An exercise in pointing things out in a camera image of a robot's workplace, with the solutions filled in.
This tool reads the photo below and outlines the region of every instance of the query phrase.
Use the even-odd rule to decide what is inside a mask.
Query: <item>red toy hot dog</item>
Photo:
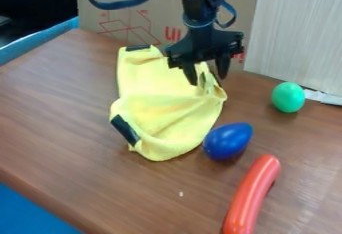
[[[223,234],[252,234],[262,201],[280,172],[272,155],[262,155],[240,184],[223,224]]]

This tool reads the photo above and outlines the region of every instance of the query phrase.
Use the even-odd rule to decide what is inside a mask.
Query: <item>blue plastic egg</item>
[[[253,127],[248,123],[224,125],[209,132],[203,141],[203,148],[211,159],[228,159],[243,151],[252,135]]]

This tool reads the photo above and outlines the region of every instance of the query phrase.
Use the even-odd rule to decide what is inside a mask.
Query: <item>green plastic ball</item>
[[[296,112],[304,105],[304,90],[296,83],[281,83],[273,89],[272,102],[274,106],[282,112]]]

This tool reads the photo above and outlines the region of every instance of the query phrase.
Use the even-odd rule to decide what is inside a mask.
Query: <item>robotic arm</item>
[[[132,7],[147,0],[125,0],[118,2],[98,2],[89,0],[94,6],[115,10]],[[214,28],[214,23],[221,28],[228,28],[236,20],[235,9],[225,0],[182,0],[183,22],[188,27],[185,37],[176,44],[166,48],[170,68],[183,69],[192,85],[197,85],[194,64],[201,61],[215,60],[218,75],[221,79],[227,76],[230,60],[235,54],[243,52],[243,33],[222,31]],[[233,18],[226,24],[217,21],[219,7],[223,6],[232,13]]]

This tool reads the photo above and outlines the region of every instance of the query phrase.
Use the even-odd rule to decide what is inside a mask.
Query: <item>yellow cloth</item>
[[[183,70],[168,67],[167,58],[156,47],[120,49],[120,98],[111,106],[110,121],[120,115],[139,136],[134,146],[129,145],[130,151],[162,161],[201,144],[227,95],[205,62],[196,64],[196,72],[199,85],[192,86]]]

